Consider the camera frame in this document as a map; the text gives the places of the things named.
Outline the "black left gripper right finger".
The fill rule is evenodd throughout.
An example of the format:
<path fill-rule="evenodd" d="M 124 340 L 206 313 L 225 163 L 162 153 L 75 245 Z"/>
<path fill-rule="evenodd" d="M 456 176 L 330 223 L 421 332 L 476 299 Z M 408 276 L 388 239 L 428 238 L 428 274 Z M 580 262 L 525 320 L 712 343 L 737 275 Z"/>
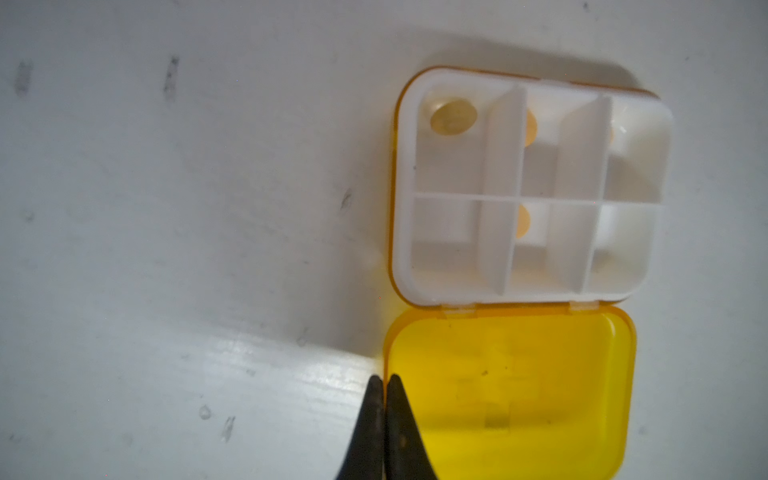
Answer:
<path fill-rule="evenodd" d="M 385 477 L 436 480 L 404 384 L 396 374 L 389 378 L 386 388 L 385 420 Z"/>

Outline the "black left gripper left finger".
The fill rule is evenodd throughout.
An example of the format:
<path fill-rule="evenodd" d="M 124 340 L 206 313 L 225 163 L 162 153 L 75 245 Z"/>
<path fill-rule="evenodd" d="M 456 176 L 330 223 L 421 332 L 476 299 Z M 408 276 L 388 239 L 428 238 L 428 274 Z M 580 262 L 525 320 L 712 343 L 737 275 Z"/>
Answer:
<path fill-rule="evenodd" d="M 384 463 L 384 386 L 378 375 L 367 383 L 337 479 L 380 480 Z"/>

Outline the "yellow pillbox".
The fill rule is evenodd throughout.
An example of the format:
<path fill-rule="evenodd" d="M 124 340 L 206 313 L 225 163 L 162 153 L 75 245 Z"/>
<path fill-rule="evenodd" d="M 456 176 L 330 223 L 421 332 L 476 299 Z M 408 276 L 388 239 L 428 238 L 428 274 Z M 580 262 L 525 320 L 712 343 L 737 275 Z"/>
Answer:
<path fill-rule="evenodd" d="M 646 90 L 433 67 L 394 110 L 383 346 L 441 479 L 609 479 L 673 117 Z"/>

